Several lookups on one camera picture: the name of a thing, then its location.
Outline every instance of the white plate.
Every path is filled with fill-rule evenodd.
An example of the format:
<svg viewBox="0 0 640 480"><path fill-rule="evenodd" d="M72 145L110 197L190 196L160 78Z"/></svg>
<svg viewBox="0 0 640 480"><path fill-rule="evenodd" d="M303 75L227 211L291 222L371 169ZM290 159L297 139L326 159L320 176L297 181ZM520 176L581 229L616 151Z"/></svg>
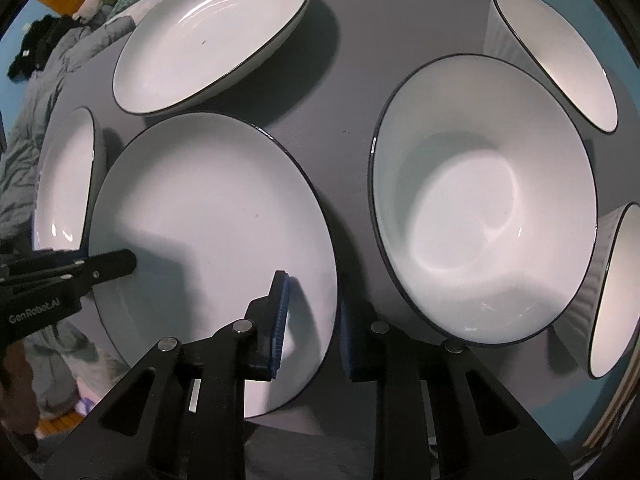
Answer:
<svg viewBox="0 0 640 480"><path fill-rule="evenodd" d="M640 206L631 202L598 220L587 277L554 330L593 378L624 355L640 315Z"/></svg>
<svg viewBox="0 0 640 480"><path fill-rule="evenodd" d="M532 74L540 67L594 126L605 133L617 128L616 99L598 58L542 0L492 0L483 52Z"/></svg>
<svg viewBox="0 0 640 480"><path fill-rule="evenodd" d="M77 108L54 132L38 176L34 249L78 250L88 241L92 211L107 173L102 130Z"/></svg>
<svg viewBox="0 0 640 480"><path fill-rule="evenodd" d="M281 269L292 277L282 367L271 383L247 383L245 415L281 406L318 370L337 304L333 247L310 185L267 134L207 113L143 132L95 204L89 252L117 248L137 269L94 295L128 364L165 336L191 342L243 317Z"/></svg>
<svg viewBox="0 0 640 480"><path fill-rule="evenodd" d="M309 0L163 0L127 40L113 95L133 114L187 108L258 68Z"/></svg>
<svg viewBox="0 0 640 480"><path fill-rule="evenodd" d="M390 270L443 332L527 338L584 278L596 235L587 154L553 96L508 63L457 55L417 70L383 113L369 176Z"/></svg>

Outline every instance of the black metal bracket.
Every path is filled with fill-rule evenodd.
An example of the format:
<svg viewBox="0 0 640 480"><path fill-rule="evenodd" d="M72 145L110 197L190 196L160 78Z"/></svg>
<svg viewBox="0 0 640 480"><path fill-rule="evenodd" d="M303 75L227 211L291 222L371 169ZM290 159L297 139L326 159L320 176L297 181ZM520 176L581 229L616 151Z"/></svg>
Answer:
<svg viewBox="0 0 640 480"><path fill-rule="evenodd" d="M463 344L412 340L360 301L342 306L340 343L353 382L378 382L374 477L424 480L431 455L421 380L429 392L443 480L570 480L566 458Z"/></svg>
<svg viewBox="0 0 640 480"><path fill-rule="evenodd" d="M162 339L61 444L44 478L244 479L244 381L275 378L288 301L289 277L277 271L245 318L201 341Z"/></svg>

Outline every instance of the bowl rim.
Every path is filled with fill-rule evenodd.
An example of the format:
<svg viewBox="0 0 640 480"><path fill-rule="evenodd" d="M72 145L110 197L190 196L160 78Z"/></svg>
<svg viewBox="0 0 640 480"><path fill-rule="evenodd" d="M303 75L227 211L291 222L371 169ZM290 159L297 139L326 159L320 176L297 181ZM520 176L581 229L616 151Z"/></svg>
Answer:
<svg viewBox="0 0 640 480"><path fill-rule="evenodd" d="M635 200L631 200L630 202L628 202L627 204L625 204L623 206L622 212L620 213L620 217L618 218L618 222L616 223L616 230L615 230L615 232L613 234L613 238L611 239L611 248L609 250L609 254L607 255L607 265L605 266L604 274L602 276L602 286L600 287L600 293L598 294L598 303L597 303L597 306L596 306L596 311L595 311L595 313L593 315L593 323L591 325L591 330L590 330L590 334L589 334L589 344L587 346L587 373L588 373L590 379L601 379L601 378L603 378L611 370L613 370L613 368L615 367L617 362L620 361L620 359L624 355L624 352L623 352L623 354L616 360L614 365L607 372L605 372L604 374L602 374L600 376L597 376L597 375L595 375L593 373L593 369L591 368L591 351L593 349L593 341L594 341L595 335L596 335L596 324L598 323L598 315L600 314L600 307L602 306L602 297L604 295L604 289L607 286L607 277L609 275L609 266L610 266L610 263L611 263L611 259L613 258L613 253L616 250L616 241L618 240L618 234L620 233L620 228L622 227L622 224L625 221L626 214L633 207L637 207L640 210L640 204L638 202L636 202ZM634 337L638 337L637 331L638 331L638 327L636 326L636 329L632 333L631 339L629 341L633 341Z"/></svg>
<svg viewBox="0 0 640 480"><path fill-rule="evenodd" d="M142 18L142 20L140 20L140 23L143 23L144 20L146 19L146 17L149 16L157 6L161 5L165 1L167 1L167 0L161 0L160 2L158 2L158 4L153 9L151 9ZM271 43L276 41L282 35L282 33L285 32L291 26L291 24L296 21L296 19L300 16L300 14L302 14L302 13L304 13L306 11L306 8L308 7L309 1L310 0L303 0L302 4L298 8L298 10L293 14L293 16L289 19L289 21L282 26L282 28L280 28L275 34L273 34L265 43L263 43L250 56L248 56L245 60L243 60L240 63L238 63L235 67L229 69L224 75L222 75L219 78L217 78L216 80L212 81L211 83L209 83L205 87L201 88L197 92L194 92L193 94L190 94L187 97L184 97L183 99L181 99L181 100L179 100L179 101L177 101L175 103L172 103L170 105L164 106L162 108L156 108L154 110L147 110L147 111L144 111L144 112L137 112L137 111L126 109L124 107L124 105L121 104L118 101L118 98L116 97L116 92L115 92L115 78L116 78L116 72L118 71L118 66L120 65L120 59L122 58L122 54L126 50L127 45L129 44L129 40L133 37L133 35L136 33L136 30L140 26L140 23L139 23L139 24L136 25L136 28L133 30L133 32L129 35L129 37L127 38L124 46L122 47L122 50L118 54L118 59L116 61L116 66L115 66L115 68L113 70L113 76L111 77L111 96L113 97L113 100L115 101L115 103L118 105L118 108L120 108L122 111L126 112L127 114L131 114L131 115L134 115L134 116L148 116L148 115L152 115L152 114L162 114L162 113L169 112L174 108L179 108L179 107L183 106L187 101L190 101L191 99L197 98L199 95L203 94L204 92L206 92L210 88L212 88L212 86L217 85L221 81L225 80L233 72L235 72L236 70L238 70L242 66L246 65L247 63L249 63L252 59L257 57L263 50L267 49L267 47L270 46Z"/></svg>
<svg viewBox="0 0 640 480"><path fill-rule="evenodd" d="M495 7L495 10L498 11L498 14L500 15L500 18L502 19L502 22L507 26L507 28L510 30L511 34L513 34L513 37L516 38L516 40L518 40L518 43L520 43L520 46L525 50L527 55L536 64L536 66L540 70L542 70L542 72L546 75L546 77L549 79L549 81L551 81L553 83L553 85L556 87L556 89L562 94L562 97L564 97L571 104L571 106L574 108L574 110L576 110L584 120L586 120L591 126L596 128L596 130L598 130L600 133L602 133L604 135L613 135L613 134L615 134L617 132L617 130L618 130L618 126L620 126L620 112L618 110L618 100L616 99L616 94L614 93L613 87L611 86L611 81L610 81L610 78L609 78L609 74L607 74L607 71L604 70L604 67L602 66L602 63L600 62L600 60L596 56L596 54L593 51L593 49L589 46L589 43L587 43L587 41L584 39L582 34L580 34L578 29L575 28L571 23L569 23L569 21L562 14L560 14L557 10L555 10L548 3L544 2L543 0L539 0L542 4L546 5L553 12L555 12L558 16L560 16L560 18L562 18L562 20L567 25L569 25L569 27L571 27L578 34L578 36L580 36L581 40L584 41L584 44L588 47L589 50L591 50L591 53L595 56L596 61L598 62L598 65L600 66L600 69L602 70L602 72L604 74L604 77L607 79L607 83L609 85L609 89L611 90L611 95L613 95L613 104L616 107L616 126L611 131L608 131L608 130L605 130L605 129L599 127L590 118L588 118L580 108L578 108L574 104L574 101L564 92L564 90L562 90L562 88L560 88L560 86L558 85L556 80L553 77L551 77L549 72L540 64L540 62L538 61L538 58L533 55L533 53L532 53L532 51L530 51L529 47L527 47L527 45L524 43L524 41L522 41L520 36L518 36L518 33L514 30L514 28L511 27L511 23L509 23L509 20L507 20L507 18L505 17L504 13L502 12L502 9L500 8L500 5L498 4L498 0L491 0L491 1L492 1L493 6Z"/></svg>
<svg viewBox="0 0 640 480"><path fill-rule="evenodd" d="M382 126L382 122L385 118L386 112L390 106L390 104L392 103L392 101L394 100L394 98L396 97L396 94L398 94L398 92L400 91L400 89L405 85L405 83L407 83L409 81L409 79L411 79L414 75L416 75L418 72L420 72L422 69L437 63L439 61L443 61L445 59L449 59L452 57L481 57L481 58L485 58L485 59L491 59L500 63L503 63L505 65L511 66L513 68L515 68L516 70L519 70L520 72L522 72L526 77L529 77L534 83L536 83L537 85L540 86L540 88L542 88L548 95L549 97L551 97L557 104L558 106L561 108L561 110L564 112L564 114L567 116L567 118L571 121L571 124L574 126L575 129L575 133L577 135L577 137L580 139L580 144L582 145L582 148L584 150L584 155L589 163L589 170L590 170L590 174L591 174L591 182L593 183L593 195L594 195L594 199L595 199L595 206L596 206L596 218L595 220L595 229L594 229L594 236L593 236L593 243L591 245L591 253L589 256L589 261L587 266L584 269L584 275L582 277L582 279L580 280L580 284L578 285L578 287L576 288L573 297L571 298L571 300L568 301L568 303L561 309L560 313L553 319L551 320L549 323L547 323L545 326L543 326L541 329L537 330L536 332L517 339L517 340L513 340L513 341L507 341L507 342L501 342L501 343L480 343L480 342L475 342L475 341L471 341L468 339L464 339L458 336L453 335L452 333L448 332L447 330L444 330L442 327L440 327L436 322L434 322L432 319L430 319L419 307L418 305L414 302L414 300L412 300L412 298L409 296L409 294L407 293L407 291L404 288L404 285L402 285L402 283L400 282L398 275L396 274L396 271L394 270L391 261L389 260L388 254L386 252L386 249L384 247L384 243L382 241L382 237L380 235L380 224L378 222L378 215L376 213L376 205L375 205L375 200L373 197L373 177L374 177L374 165L375 165L375 155L376 155L376 144L378 141L378 136L380 135L380 127ZM380 255L382 256L382 260L385 263L385 267L386 267L386 271L388 272L389 276L391 277L391 280L394 282L394 285L396 286L396 289L398 290L398 292L400 293L400 295L402 296L402 298L406 301L406 303L409 305L409 307L411 308L411 310L413 310L418 317L423 320L424 322L426 322L431 328L433 328L436 332L438 332L439 334L444 335L447 338L452 338L452 339L457 339L458 341L463 342L466 345L469 346L475 346L478 348L497 348L497 347L501 347L501 346L508 346L508 345L514 345L517 343L522 343L526 340L532 339L533 337L539 335L540 333L544 332L546 329L548 329L550 326L553 325L553 323L555 323L558 318L560 316L562 316L562 314L564 314L564 311L567 310L567 308L569 307L569 305L571 305L572 301L575 299L576 295L578 294L578 291L580 290L580 288L582 287L582 284L584 283L584 280L587 277L587 273L589 271L589 268L591 267L591 261L593 259L593 252L595 249L595 244L596 244L596 238L598 237L598 189L595 183L595 177L593 174L593 167L591 165L591 160L589 159L589 155L587 152L587 149L584 145L584 140L582 139L582 137L580 136L580 131L578 129L578 127L575 125L574 120L571 118L571 116L566 112L566 110L564 110L564 107L560 104L560 102L558 101L558 99L555 98L555 96L547 89L544 87L544 85L542 85L541 83L539 83L533 76L531 76L529 73L525 72L523 69L521 69L520 67L514 65L513 63L509 63L508 61L504 61L502 59L498 59L497 57L492 57L492 56L487 56L486 54L475 54L475 53L464 53L464 52L457 52L457 53L453 53L453 54L446 54L444 56L440 56L437 57L435 59L432 59L430 61L428 61L427 63L424 63L422 65L420 65L418 68L414 69L413 71L411 71L411 73L409 73L409 75L405 76L401 82L398 83L398 85L396 86L396 88L393 90L393 92L391 93L391 95L389 96L389 98L387 99L384 107L382 108L382 111L380 112L380 115L378 117L378 120L376 122L376 127L374 130L374 134L373 134L373 138L371 141L371 147L369 150L369 165L367 167L367 195L369 198L369 216L371 218L371 222L373 224L373 231L376 237L376 244L378 245L378 249L380 251Z"/></svg>

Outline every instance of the blanket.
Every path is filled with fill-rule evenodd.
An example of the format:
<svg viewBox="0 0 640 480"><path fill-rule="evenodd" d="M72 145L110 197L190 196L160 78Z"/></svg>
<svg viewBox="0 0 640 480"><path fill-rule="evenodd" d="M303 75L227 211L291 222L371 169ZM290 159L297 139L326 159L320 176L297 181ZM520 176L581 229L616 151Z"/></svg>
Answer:
<svg viewBox="0 0 640 480"><path fill-rule="evenodd" d="M90 27L74 28L56 45L44 70L31 77L0 162L0 241L13 240L30 228L40 149L65 82L84 63L134 28L129 17L114 20L95 32Z"/></svg>

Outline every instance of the gray table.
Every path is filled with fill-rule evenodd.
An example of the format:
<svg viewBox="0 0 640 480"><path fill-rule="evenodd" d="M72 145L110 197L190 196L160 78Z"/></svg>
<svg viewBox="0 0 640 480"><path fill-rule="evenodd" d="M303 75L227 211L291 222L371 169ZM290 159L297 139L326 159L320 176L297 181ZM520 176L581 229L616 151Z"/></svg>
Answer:
<svg viewBox="0 0 640 480"><path fill-rule="evenodd" d="M409 72L445 54L481 52L488 6L489 0L312 0L300 26L271 59L198 107L247 120L284 145L321 197L340 273L383 317L432 342L442 338L402 300L376 246L367 202L370 142L385 101ZM104 129L109 164L161 119L126 114L114 102L111 77L125 41L73 75L49 129L55 131L74 108L89 107ZM566 107L594 163L600 214L640 200L640 121L625 87L614 76L611 81L620 114L613 136L600 134ZM84 306L76 324L98 345L112 348L95 306L90 300ZM514 346L477 349L477 354L529 410L588 380L550 331ZM303 433L370 439L374 405L375 387L347 383L332 344L311 384L259 421Z"/></svg>

